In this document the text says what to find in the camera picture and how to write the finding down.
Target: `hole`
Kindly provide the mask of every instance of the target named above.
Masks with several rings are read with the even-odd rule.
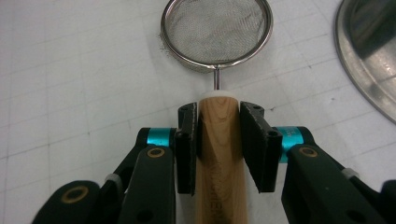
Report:
[[[314,149],[309,147],[301,147],[299,151],[306,157],[316,157],[318,155],[318,153]]]
[[[348,210],[348,211],[346,211],[346,214],[350,219],[354,220],[355,222],[366,223],[366,218],[360,212],[357,212],[354,210]]]
[[[158,147],[152,148],[148,151],[148,156],[151,158],[159,158],[163,156],[163,154],[165,154],[165,150]]]
[[[69,189],[67,192],[62,195],[63,203],[76,203],[88,194],[88,188],[85,186],[77,186],[72,189]]]
[[[145,222],[150,222],[154,215],[152,215],[152,212],[149,210],[143,210],[137,214],[136,219],[140,223],[145,223]]]

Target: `wood grain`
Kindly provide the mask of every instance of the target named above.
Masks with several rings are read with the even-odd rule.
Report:
[[[197,160],[196,224],[246,224],[238,102],[211,97],[199,108],[202,151]]]

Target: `grid surface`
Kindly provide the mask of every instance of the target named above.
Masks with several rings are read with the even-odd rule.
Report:
[[[274,32],[222,88],[262,105],[272,126],[302,125],[374,189],[395,178],[396,126],[347,78],[332,24],[340,0],[271,0]],[[0,0],[0,223],[30,223],[60,186],[103,184],[142,127],[176,127],[179,106],[212,90],[212,77],[167,55],[166,0]],[[287,223],[274,194],[247,175],[249,223]],[[177,223],[193,199],[177,196]]]

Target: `wooden handle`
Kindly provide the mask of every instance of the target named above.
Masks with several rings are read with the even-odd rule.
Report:
[[[211,97],[199,104],[202,151],[196,171],[196,224],[248,223],[238,102]]]

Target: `metal rim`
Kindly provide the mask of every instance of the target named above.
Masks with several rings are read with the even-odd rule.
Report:
[[[163,16],[161,19],[161,38],[163,40],[163,43],[165,44],[165,46],[169,49],[169,51],[173,54],[174,57],[188,63],[191,64],[193,66],[197,66],[197,67],[205,67],[208,69],[221,69],[221,68],[226,68],[226,67],[231,67],[234,65],[237,65],[239,63],[243,63],[247,60],[249,60],[251,57],[253,57],[254,55],[256,55],[258,52],[260,52],[260,50],[265,46],[265,44],[268,42],[269,37],[271,36],[272,30],[273,30],[273,14],[271,11],[271,8],[269,6],[269,4],[267,3],[267,1],[265,0],[256,0],[256,2],[259,4],[259,6],[261,7],[262,11],[265,13],[265,30],[263,32],[262,38],[260,39],[258,45],[255,46],[255,48],[251,49],[248,53],[246,53],[245,55],[228,61],[227,63],[204,63],[204,62],[197,62],[193,59],[191,59],[190,57],[187,57],[186,55],[184,55],[183,53],[181,53],[179,50],[177,50],[175,48],[175,46],[171,43],[171,41],[169,40],[169,36],[166,33],[166,29],[165,29],[165,21],[166,18],[168,17],[168,15],[172,12],[173,8],[175,7],[175,5],[183,0],[172,0],[168,3],[168,5],[166,6],[165,10],[163,11]]]

